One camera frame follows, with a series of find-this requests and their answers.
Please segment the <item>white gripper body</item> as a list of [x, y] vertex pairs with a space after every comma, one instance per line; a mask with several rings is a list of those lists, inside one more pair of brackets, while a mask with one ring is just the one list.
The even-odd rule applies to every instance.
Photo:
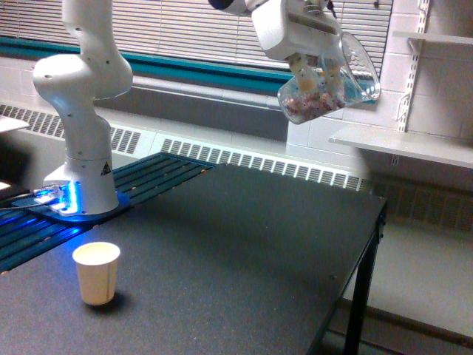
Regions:
[[266, 1], [251, 12], [260, 47], [273, 60], [319, 56], [337, 48], [342, 29], [327, 1]]

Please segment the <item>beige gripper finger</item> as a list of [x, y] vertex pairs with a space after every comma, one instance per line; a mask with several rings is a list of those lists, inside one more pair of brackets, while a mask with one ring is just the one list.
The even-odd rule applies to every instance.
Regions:
[[316, 88], [316, 77], [306, 55], [289, 56], [288, 65], [302, 92], [311, 92]]
[[337, 87], [341, 84], [340, 70], [342, 60], [335, 54], [323, 54], [321, 56], [321, 67], [324, 71], [327, 82]]

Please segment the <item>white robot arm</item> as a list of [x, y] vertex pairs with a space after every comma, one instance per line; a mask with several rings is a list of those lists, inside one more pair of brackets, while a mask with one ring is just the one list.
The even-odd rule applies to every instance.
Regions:
[[[324, 13], [329, 1], [213, 1], [211, 6], [249, 16], [266, 56], [286, 61], [292, 71], [305, 55], [321, 55], [341, 42], [341, 26], [333, 14]], [[47, 190], [36, 201], [65, 217], [104, 214], [119, 200], [110, 126], [95, 112], [94, 102], [127, 93], [132, 68], [115, 43], [110, 1], [64, 1], [62, 21], [80, 52], [39, 60], [33, 83], [61, 119], [66, 158], [44, 179]]]

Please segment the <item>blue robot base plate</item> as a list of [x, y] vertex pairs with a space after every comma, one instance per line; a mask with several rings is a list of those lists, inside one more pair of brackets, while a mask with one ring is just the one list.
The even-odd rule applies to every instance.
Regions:
[[30, 213], [33, 213], [36, 217], [42, 217], [52, 222], [66, 223], [70, 225], [94, 225], [101, 224], [107, 220], [117, 217], [131, 207], [130, 198], [126, 194], [118, 192], [117, 195], [119, 202], [118, 206], [115, 209], [102, 214], [77, 214], [73, 216], [63, 216], [54, 212], [49, 207], [39, 206], [32, 197], [15, 200], [12, 202], [12, 205], [14, 207], [26, 207], [33, 205], [33, 207], [26, 208], [26, 210]]

